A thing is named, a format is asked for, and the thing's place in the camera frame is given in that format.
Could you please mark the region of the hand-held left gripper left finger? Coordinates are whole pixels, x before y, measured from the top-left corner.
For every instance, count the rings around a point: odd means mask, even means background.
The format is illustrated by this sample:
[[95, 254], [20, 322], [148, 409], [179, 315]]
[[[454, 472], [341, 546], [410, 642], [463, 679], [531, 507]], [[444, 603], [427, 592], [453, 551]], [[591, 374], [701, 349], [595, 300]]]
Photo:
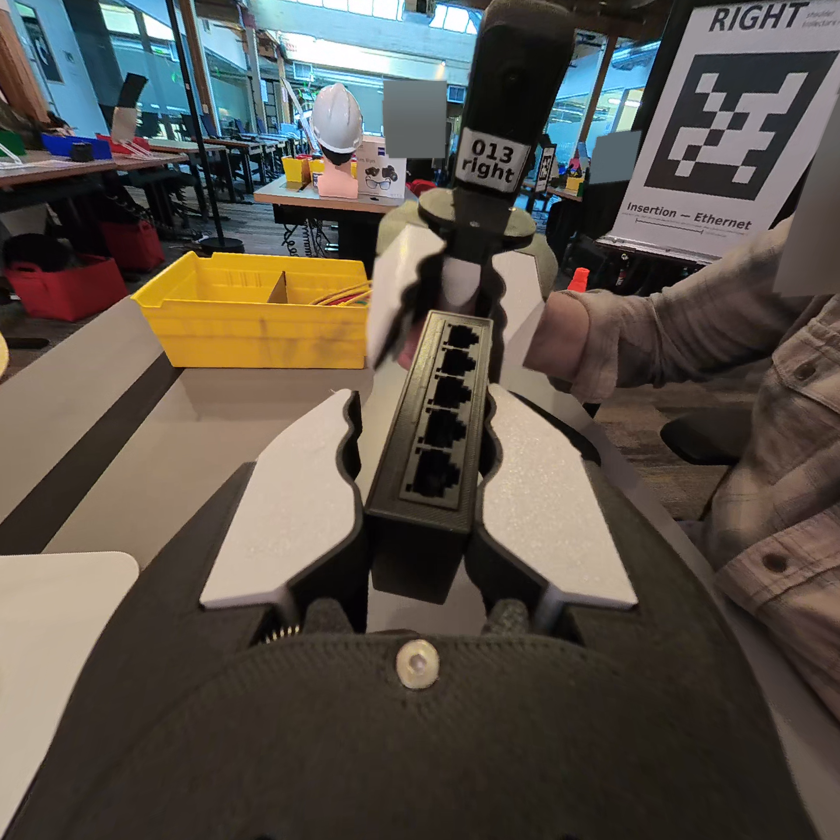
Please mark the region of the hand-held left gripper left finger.
[[368, 556], [356, 477], [361, 396], [342, 389], [257, 457], [200, 595], [208, 610], [274, 606], [289, 626], [319, 599], [366, 630]]

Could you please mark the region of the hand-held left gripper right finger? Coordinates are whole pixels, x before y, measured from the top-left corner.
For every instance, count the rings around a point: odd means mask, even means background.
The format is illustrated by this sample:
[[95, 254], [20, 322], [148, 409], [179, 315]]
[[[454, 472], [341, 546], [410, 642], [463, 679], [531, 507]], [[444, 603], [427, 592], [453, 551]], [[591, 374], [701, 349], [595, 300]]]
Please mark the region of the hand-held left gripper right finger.
[[580, 450], [499, 384], [488, 389], [489, 466], [477, 490], [467, 574], [487, 606], [518, 600], [540, 631], [564, 608], [626, 612], [638, 599]]

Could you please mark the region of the black network switch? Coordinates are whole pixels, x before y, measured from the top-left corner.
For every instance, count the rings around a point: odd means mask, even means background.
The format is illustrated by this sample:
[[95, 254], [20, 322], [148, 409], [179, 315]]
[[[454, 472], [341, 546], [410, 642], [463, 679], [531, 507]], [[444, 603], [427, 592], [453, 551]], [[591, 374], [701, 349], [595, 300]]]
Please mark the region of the black network switch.
[[379, 592], [448, 598], [473, 529], [493, 329], [427, 315], [364, 509]]

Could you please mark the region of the red bag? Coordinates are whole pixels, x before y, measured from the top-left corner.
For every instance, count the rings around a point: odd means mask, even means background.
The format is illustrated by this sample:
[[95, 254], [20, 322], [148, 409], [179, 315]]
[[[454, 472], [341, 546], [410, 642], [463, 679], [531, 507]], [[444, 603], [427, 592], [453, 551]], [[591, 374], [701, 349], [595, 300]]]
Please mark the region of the red bag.
[[33, 319], [77, 322], [105, 312], [129, 295], [113, 258], [81, 255], [80, 264], [57, 271], [18, 261], [6, 278]]
[[99, 222], [98, 225], [112, 258], [122, 271], [149, 272], [164, 264], [165, 253], [150, 222]]

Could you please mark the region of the yellow plastic bin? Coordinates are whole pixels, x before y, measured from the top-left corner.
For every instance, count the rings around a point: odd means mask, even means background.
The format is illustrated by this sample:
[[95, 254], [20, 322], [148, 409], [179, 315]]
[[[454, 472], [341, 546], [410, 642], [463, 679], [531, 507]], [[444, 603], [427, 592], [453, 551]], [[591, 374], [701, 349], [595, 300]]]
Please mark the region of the yellow plastic bin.
[[358, 260], [189, 253], [132, 300], [176, 368], [360, 370], [369, 292]]

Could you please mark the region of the black oval mesh pad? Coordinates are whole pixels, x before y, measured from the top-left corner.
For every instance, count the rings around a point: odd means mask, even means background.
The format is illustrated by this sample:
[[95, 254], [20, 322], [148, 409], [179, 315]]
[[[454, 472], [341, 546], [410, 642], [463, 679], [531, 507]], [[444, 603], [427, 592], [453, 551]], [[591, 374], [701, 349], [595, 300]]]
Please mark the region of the black oval mesh pad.
[[709, 407], [692, 411], [662, 426], [659, 436], [678, 458], [693, 466], [734, 466], [752, 430], [746, 407]]

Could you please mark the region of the white mounting plate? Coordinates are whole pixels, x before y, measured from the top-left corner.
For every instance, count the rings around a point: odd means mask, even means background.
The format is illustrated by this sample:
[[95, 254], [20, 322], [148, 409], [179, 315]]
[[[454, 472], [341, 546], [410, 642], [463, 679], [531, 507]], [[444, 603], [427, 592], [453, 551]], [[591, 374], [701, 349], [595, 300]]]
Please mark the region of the white mounting plate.
[[1, 830], [23, 800], [82, 667], [140, 567], [122, 552], [1, 558]]

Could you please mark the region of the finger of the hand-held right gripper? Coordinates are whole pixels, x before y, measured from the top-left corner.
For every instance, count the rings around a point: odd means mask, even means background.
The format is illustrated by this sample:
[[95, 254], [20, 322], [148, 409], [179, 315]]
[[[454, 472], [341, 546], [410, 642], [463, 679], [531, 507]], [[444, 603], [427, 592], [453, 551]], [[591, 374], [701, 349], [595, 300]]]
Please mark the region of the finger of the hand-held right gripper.
[[445, 247], [445, 240], [432, 230], [409, 224], [374, 261], [366, 320], [366, 361], [373, 370], [402, 329], [407, 296], [419, 284], [422, 264], [443, 254]]
[[517, 251], [494, 255], [487, 268], [492, 321], [489, 382], [507, 368], [523, 366], [545, 309], [534, 256]]

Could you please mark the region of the white printed glasses box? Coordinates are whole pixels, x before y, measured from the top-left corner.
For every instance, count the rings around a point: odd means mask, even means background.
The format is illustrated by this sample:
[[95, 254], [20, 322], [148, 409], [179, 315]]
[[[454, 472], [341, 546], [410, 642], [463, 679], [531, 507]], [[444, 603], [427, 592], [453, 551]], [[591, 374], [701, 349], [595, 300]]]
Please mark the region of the white printed glasses box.
[[377, 202], [398, 202], [405, 198], [406, 159], [391, 157], [384, 138], [365, 138], [356, 151], [356, 180], [359, 195]]

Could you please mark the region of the black floor pole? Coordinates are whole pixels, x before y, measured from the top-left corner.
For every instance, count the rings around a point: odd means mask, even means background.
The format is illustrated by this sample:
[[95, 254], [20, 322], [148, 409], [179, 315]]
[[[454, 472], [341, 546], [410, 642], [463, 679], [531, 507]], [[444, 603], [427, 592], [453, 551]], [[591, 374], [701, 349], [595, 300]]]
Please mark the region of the black floor pole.
[[198, 245], [202, 252], [204, 252], [207, 255], [214, 255], [216, 253], [244, 254], [245, 245], [242, 242], [242, 240], [234, 237], [227, 237], [224, 233], [222, 219], [217, 208], [216, 193], [214, 189], [211, 168], [207, 156], [207, 149], [205, 147], [202, 132], [200, 130], [200, 119], [198, 110], [196, 108], [196, 100], [193, 92], [193, 79], [188, 66], [188, 62], [186, 60], [186, 53], [182, 41], [181, 29], [179, 27], [179, 20], [175, 11], [175, 2], [166, 1], [165, 5], [170, 19], [170, 26], [173, 33], [175, 50], [178, 56], [179, 66], [182, 71], [185, 97], [191, 115], [192, 127], [194, 129], [194, 138], [198, 148], [198, 157], [199, 161], [201, 162], [204, 173], [206, 196], [211, 207], [211, 214], [216, 233], [214, 237], [209, 237], [201, 240], [201, 242]]

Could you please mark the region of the white marker sign board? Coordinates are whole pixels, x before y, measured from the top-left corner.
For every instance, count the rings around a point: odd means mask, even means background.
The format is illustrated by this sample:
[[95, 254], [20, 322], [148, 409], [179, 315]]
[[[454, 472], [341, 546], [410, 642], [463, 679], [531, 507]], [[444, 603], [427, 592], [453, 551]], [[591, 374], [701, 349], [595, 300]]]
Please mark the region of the white marker sign board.
[[692, 10], [601, 242], [704, 266], [771, 229], [837, 102], [838, 2]]

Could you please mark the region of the person's right hand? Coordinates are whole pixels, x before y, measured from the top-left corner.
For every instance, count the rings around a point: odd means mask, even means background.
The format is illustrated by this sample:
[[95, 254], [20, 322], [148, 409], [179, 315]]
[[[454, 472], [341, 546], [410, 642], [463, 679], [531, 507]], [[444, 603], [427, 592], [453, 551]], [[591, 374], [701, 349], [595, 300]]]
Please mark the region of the person's right hand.
[[555, 389], [565, 393], [571, 392], [581, 368], [591, 326], [581, 297], [578, 292], [550, 294], [522, 364], [546, 375]]

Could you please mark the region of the small blue bin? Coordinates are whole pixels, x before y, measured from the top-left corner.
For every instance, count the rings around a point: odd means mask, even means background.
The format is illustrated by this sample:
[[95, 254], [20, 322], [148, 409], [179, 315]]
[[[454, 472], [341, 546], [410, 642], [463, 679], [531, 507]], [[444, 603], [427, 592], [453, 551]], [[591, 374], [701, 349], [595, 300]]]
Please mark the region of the small blue bin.
[[107, 140], [65, 134], [44, 133], [40, 138], [50, 154], [74, 162], [110, 161], [112, 151]]

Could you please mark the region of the white hard hat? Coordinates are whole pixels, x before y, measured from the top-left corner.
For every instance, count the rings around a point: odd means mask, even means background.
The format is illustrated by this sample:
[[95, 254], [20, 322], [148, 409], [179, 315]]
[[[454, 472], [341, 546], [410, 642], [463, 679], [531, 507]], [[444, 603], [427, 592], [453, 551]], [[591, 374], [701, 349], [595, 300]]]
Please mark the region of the white hard hat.
[[362, 144], [361, 108], [340, 82], [319, 91], [312, 106], [310, 125], [320, 148], [332, 154], [354, 154]]

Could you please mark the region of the wooden work table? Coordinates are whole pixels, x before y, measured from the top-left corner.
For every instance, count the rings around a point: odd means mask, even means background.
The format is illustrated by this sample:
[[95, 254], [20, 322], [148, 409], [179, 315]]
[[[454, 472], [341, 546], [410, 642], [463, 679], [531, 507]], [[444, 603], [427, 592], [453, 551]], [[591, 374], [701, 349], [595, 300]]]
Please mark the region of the wooden work table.
[[417, 197], [406, 190], [403, 199], [362, 195], [356, 199], [320, 197], [311, 184], [288, 183], [282, 176], [256, 188], [256, 203], [273, 206], [276, 224], [299, 226], [307, 222], [332, 223], [338, 226], [338, 257], [358, 260], [371, 273], [375, 243], [381, 217], [404, 202]]
[[83, 196], [102, 188], [106, 173], [162, 172], [186, 163], [185, 153], [118, 154], [108, 160], [74, 162], [66, 157], [34, 151], [21, 162], [2, 158], [1, 212], [49, 204]]

